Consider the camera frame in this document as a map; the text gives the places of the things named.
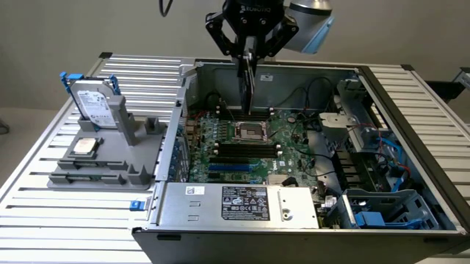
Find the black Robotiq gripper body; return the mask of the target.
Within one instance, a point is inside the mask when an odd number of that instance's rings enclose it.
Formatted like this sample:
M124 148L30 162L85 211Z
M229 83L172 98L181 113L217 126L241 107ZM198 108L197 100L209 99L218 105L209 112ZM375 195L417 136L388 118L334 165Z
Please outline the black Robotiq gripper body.
M282 1L224 1L222 4L222 18L237 37L266 36L282 17Z

